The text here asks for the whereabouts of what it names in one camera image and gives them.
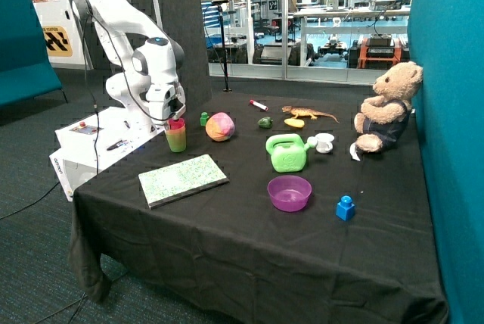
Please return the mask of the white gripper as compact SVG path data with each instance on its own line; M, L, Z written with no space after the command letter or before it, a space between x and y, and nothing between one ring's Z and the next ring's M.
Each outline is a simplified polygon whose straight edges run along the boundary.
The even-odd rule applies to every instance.
M170 130L169 119L185 118L185 91L180 83L152 84L147 91L148 111L152 121L167 121L165 130Z

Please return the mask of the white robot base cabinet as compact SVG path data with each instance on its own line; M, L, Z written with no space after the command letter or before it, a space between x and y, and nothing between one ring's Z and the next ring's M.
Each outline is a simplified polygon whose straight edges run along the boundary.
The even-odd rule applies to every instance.
M156 125L133 127L122 107L108 107L55 131L60 148L51 165L66 199L98 173L164 131Z

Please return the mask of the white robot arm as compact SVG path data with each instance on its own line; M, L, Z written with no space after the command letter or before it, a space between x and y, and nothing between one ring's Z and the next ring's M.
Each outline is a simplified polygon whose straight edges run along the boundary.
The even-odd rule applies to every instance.
M121 72L106 82L108 94L126 109L133 136L168 129L186 111L178 69L182 47L129 0L73 0L80 21L91 20L110 61Z

